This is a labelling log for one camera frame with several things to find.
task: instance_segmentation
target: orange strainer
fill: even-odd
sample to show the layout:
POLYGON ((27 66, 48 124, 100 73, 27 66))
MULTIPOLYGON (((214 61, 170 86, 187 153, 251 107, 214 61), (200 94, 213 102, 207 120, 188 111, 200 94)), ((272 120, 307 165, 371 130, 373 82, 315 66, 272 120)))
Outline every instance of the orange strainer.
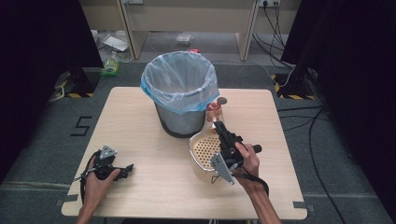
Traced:
POLYGON ((190 154, 192 169, 198 178, 211 182, 216 175, 215 169, 210 164, 210 159, 220 151, 219 136, 207 130, 194 135, 190 139, 190 154))

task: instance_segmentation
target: red object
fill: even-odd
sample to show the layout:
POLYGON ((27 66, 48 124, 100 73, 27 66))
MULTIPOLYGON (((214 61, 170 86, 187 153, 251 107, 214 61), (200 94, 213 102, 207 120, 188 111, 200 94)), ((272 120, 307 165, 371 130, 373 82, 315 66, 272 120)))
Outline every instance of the red object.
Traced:
POLYGON ((221 108, 221 104, 216 103, 216 102, 209 103, 206 106, 207 111, 218 110, 220 108, 221 108))
POLYGON ((198 49, 189 49, 189 52, 199 53, 198 49))

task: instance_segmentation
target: wooden table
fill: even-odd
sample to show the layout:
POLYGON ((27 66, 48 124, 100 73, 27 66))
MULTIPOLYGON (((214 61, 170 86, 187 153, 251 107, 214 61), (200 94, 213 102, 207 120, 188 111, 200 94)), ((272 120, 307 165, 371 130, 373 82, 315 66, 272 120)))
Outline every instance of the wooden table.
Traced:
MULTIPOLYGON (((303 195, 294 171, 271 92, 220 89, 227 129, 244 143, 262 145, 260 177, 270 187, 270 199, 279 217, 306 218, 306 209, 294 208, 303 195)), ((100 217, 255 219, 251 201, 239 184, 210 184, 192 170, 189 139, 167 134, 154 103, 140 88, 114 88, 108 96, 76 176, 93 152, 107 145, 119 154, 113 163, 134 169, 113 185, 95 212, 100 217)), ((74 182, 68 195, 79 194, 74 182)), ((82 203, 64 203, 62 213, 77 216, 82 203)))

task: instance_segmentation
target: gray carpet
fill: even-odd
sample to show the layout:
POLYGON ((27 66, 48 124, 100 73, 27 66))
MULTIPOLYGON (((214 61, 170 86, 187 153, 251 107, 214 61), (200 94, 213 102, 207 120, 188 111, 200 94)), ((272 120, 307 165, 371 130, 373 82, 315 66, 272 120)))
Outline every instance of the gray carpet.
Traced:
MULTIPOLYGON (((309 207, 305 220, 284 223, 341 223, 318 180, 309 147, 311 122, 308 121, 319 109, 282 111, 322 105, 322 102, 277 98, 272 80, 258 65, 214 65, 220 88, 268 89, 274 95, 309 207), (306 122, 308 124, 294 128, 306 122)), ((110 90, 117 86, 139 86, 145 66, 145 63, 122 63, 118 76, 100 79, 92 98, 63 98, 43 111, 31 141, 0 187, 0 223, 74 223, 74 217, 62 215, 59 200, 67 194, 75 177, 110 90), (80 126, 89 126, 86 133, 85 128, 76 128, 79 119, 80 126)), ((271 66, 267 69, 270 74, 288 72, 271 66)), ((318 117, 311 134, 312 155, 319 176, 346 223, 392 223, 361 168, 349 157, 347 147, 328 114, 322 113, 318 117)), ((122 221, 121 218, 106 220, 107 223, 122 221)), ((102 218, 92 220, 92 223, 103 222, 102 218)))

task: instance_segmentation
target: black curtain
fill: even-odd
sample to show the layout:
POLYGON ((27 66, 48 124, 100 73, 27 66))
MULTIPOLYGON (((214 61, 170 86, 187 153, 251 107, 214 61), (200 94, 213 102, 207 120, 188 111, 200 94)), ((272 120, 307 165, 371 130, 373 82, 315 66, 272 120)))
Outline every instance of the black curtain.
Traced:
POLYGON ((340 134, 396 222, 396 2, 335 4, 331 23, 323 26, 326 35, 318 36, 322 1, 302 1, 283 60, 308 59, 317 70, 340 134), (321 41, 310 46, 316 37, 321 41), (307 49, 311 55, 304 55, 307 49))
POLYGON ((78 0, 1 1, 0 8, 1 182, 28 144, 58 76, 71 65, 103 65, 78 0))

